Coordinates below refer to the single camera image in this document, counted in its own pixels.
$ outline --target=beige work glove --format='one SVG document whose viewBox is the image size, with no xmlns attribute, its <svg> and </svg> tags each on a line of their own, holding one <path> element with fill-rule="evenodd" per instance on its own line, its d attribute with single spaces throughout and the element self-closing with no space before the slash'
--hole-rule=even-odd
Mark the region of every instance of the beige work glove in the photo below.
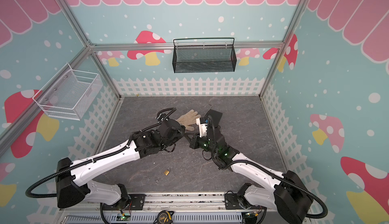
<svg viewBox="0 0 389 224">
<path fill-rule="evenodd" d="M 196 119 L 198 118 L 201 118 L 201 115 L 197 114 L 197 112 L 192 109 L 186 114 L 179 117 L 176 121 L 179 122 L 181 125 L 184 125 L 186 130 L 194 131 L 195 128 L 190 125 L 195 124 Z"/>
</svg>

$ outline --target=wall-mounted basket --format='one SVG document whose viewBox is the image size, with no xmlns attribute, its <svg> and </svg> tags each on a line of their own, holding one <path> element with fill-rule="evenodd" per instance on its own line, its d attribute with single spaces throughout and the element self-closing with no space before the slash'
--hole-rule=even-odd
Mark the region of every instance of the wall-mounted basket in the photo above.
<svg viewBox="0 0 389 224">
<path fill-rule="evenodd" d="M 234 38 L 174 39 L 175 73 L 233 72 Z"/>
<path fill-rule="evenodd" d="M 81 120 L 103 83 L 99 74 L 73 70 L 67 65 L 69 69 L 41 93 L 46 83 L 33 100 L 49 117 Z"/>
</svg>

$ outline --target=white picket fence graphic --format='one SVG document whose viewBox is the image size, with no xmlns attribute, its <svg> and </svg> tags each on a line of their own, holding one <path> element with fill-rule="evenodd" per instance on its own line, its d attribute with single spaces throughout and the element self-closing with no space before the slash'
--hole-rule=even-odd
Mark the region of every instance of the white picket fence graphic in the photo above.
<svg viewBox="0 0 389 224">
<path fill-rule="evenodd" d="M 48 194 L 56 192 L 55 182 L 46 183 Z M 57 198 L 36 199 L 39 208 L 35 213 L 26 216 L 30 224 L 53 223 L 59 208 L 57 208 Z"/>
<path fill-rule="evenodd" d="M 74 137 L 74 146 L 68 147 L 69 158 L 73 160 L 86 158 L 94 153 L 109 116 L 115 106 L 117 99 L 110 87 L 104 86 L 104 91 L 100 91 L 100 98 L 97 104 L 93 104 L 93 112 L 88 111 L 89 119 L 84 119 L 85 126 L 80 129 L 80 136 Z M 48 193 L 56 192 L 55 182 L 46 184 Z M 30 224 L 52 223 L 58 212 L 56 198 L 37 199 L 39 208 L 36 213 L 27 216 Z"/>
<path fill-rule="evenodd" d="M 276 134 L 281 154 L 286 161 L 286 168 L 297 173 L 305 187 L 325 202 L 327 197 L 319 194 L 319 182 L 312 178 L 312 168 L 306 164 L 307 156 L 301 153 L 302 145 L 297 144 L 297 135 L 292 133 L 293 126 L 288 124 L 289 118 L 285 118 L 285 110 L 282 110 L 282 103 L 278 102 L 278 98 L 274 85 L 270 84 L 263 97 L 265 110 L 270 116 L 270 123 Z M 320 205 L 314 201 L 311 212 L 320 213 L 319 207 Z M 315 221 L 317 224 L 333 224 L 334 217 L 335 214 L 329 211 L 325 218 Z"/>
<path fill-rule="evenodd" d="M 117 89 L 122 95 L 152 95 L 152 96 L 166 96 L 166 95 L 258 95 L 265 83 L 265 78 L 261 80 L 249 80 L 249 78 L 242 80 L 241 78 L 234 80 L 233 78 L 226 80 L 218 80 L 217 78 L 211 80 L 199 79 L 191 80 L 183 79 L 163 80 L 139 80 L 135 81 L 128 79 L 125 81 L 113 80 Z"/>
</svg>

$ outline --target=black cable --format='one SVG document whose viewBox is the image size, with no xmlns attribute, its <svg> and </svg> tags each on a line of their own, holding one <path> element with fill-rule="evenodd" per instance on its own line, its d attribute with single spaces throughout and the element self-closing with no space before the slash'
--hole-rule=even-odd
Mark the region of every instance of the black cable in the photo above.
<svg viewBox="0 0 389 224">
<path fill-rule="evenodd" d="M 203 150 L 203 152 L 202 152 L 202 155 L 203 155 L 203 158 L 204 158 L 206 161 L 209 161 L 209 160 L 212 159 L 212 157 L 210 157 L 209 159 L 205 158 L 205 156 L 204 156 L 204 150 Z"/>
<path fill-rule="evenodd" d="M 259 221 L 256 224 L 261 224 L 263 222 L 263 220 L 265 219 L 267 207 L 264 207 L 264 206 L 262 206 L 262 207 L 263 207 L 263 214 L 262 214 L 261 218 L 259 219 Z"/>
<path fill-rule="evenodd" d="M 248 161 L 248 160 L 236 160 L 236 161 L 232 161 L 230 163 L 228 163 L 224 168 L 223 167 L 219 167 L 220 169 L 222 170 L 225 170 L 227 168 L 229 168 L 230 166 L 232 166 L 233 164 L 236 164 L 236 163 L 245 163 L 245 164 L 249 164 L 251 166 L 255 166 L 256 168 L 258 168 L 259 170 L 263 171 L 264 173 L 270 175 L 272 178 L 275 178 L 277 179 L 278 181 L 281 181 L 295 189 L 298 189 L 299 191 L 301 192 L 304 192 L 306 195 L 309 195 L 310 197 L 312 197 L 315 201 L 317 201 L 319 203 L 319 205 L 323 208 L 323 211 L 320 213 L 320 214 L 307 214 L 306 217 L 308 218 L 312 218 L 312 219 L 320 219 L 320 218 L 323 218 L 325 216 L 327 216 L 328 214 L 328 209 L 327 209 L 327 206 L 326 204 L 324 204 L 324 202 L 319 198 L 317 197 L 316 195 L 314 195 L 313 193 L 297 186 L 296 184 L 284 179 L 284 178 L 281 178 L 277 175 L 275 175 L 274 173 L 268 171 L 267 169 L 261 167 L 260 165 L 252 162 L 252 161 Z"/>
<path fill-rule="evenodd" d="M 163 111 L 169 111 L 169 110 L 170 110 L 170 112 L 168 113 L 168 115 L 165 118 L 163 118 L 163 120 L 165 120 L 168 116 L 170 116 L 173 112 L 175 112 L 176 108 L 167 108 L 167 109 L 164 109 Z M 143 129 L 141 131 L 146 131 L 148 129 L 152 129 L 152 128 L 156 127 L 156 126 L 159 126 L 160 124 L 161 124 L 161 122 L 159 122 L 157 124 L 153 124 L 151 126 L 146 127 L 145 129 Z M 56 193 L 53 193 L 53 194 L 34 194 L 34 193 L 32 193 L 32 190 L 34 190 L 36 187 L 38 187 L 42 183 L 45 183 L 45 182 L 49 181 L 50 179 L 53 179 L 53 178 L 55 178 L 57 176 L 60 176 L 60 175 L 62 175 L 64 173 L 70 172 L 73 169 L 79 168 L 81 166 L 85 166 L 85 165 L 87 165 L 89 163 L 96 162 L 96 161 L 101 160 L 101 159 L 109 158 L 111 156 L 114 156 L 114 155 L 117 155 L 117 154 L 123 152 L 124 150 L 128 149 L 128 146 L 130 145 L 134 135 L 139 133 L 139 132 L 140 131 L 133 132 L 130 135 L 127 144 L 125 146 L 123 146 L 122 148 L 114 151 L 114 152 L 98 156 L 96 158 L 93 158 L 93 160 L 92 159 L 86 160 L 86 161 L 78 163 L 78 164 L 76 164 L 74 166 L 70 166 L 68 168 L 65 168 L 65 169 L 63 169 L 63 170 L 61 170 L 59 172 L 53 173 L 53 174 L 51 174 L 51 175 L 49 175 L 49 176 L 47 176 L 45 178 L 42 178 L 41 180 L 39 180 L 38 182 L 32 184 L 30 187 L 27 188 L 27 190 L 25 192 L 26 196 L 30 197 L 30 198 L 52 198 L 52 197 L 57 197 Z"/>
<path fill-rule="evenodd" d="M 103 222 L 105 224 L 110 224 L 104 217 L 104 214 L 103 214 L 103 203 L 100 203 L 100 215 L 101 215 L 101 220 L 103 220 Z"/>
</svg>

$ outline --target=black wire mesh basket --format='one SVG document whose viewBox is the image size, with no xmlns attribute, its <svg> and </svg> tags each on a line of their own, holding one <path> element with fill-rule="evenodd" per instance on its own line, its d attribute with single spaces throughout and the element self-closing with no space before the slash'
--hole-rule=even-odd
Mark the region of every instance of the black wire mesh basket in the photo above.
<svg viewBox="0 0 389 224">
<path fill-rule="evenodd" d="M 174 39 L 174 73 L 233 72 L 234 38 Z"/>
</svg>

